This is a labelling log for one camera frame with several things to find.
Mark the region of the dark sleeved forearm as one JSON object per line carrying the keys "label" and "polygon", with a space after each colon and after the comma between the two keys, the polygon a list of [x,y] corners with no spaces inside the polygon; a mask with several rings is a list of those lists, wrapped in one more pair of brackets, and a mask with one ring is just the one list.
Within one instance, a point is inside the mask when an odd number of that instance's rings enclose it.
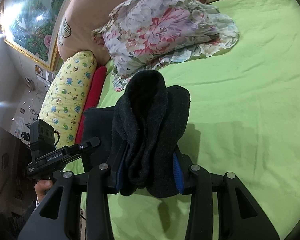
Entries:
{"label": "dark sleeved forearm", "polygon": [[25,223],[38,205],[38,200],[34,199],[27,211],[19,217],[8,217],[0,212],[0,240],[17,239]]}

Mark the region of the person's left hand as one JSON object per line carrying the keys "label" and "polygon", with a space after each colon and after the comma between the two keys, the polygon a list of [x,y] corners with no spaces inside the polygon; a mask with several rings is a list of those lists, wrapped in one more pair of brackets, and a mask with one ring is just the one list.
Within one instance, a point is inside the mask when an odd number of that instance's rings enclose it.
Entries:
{"label": "person's left hand", "polygon": [[37,195],[37,204],[40,204],[46,195],[46,191],[51,189],[53,181],[51,180],[39,180],[34,186],[34,190]]}

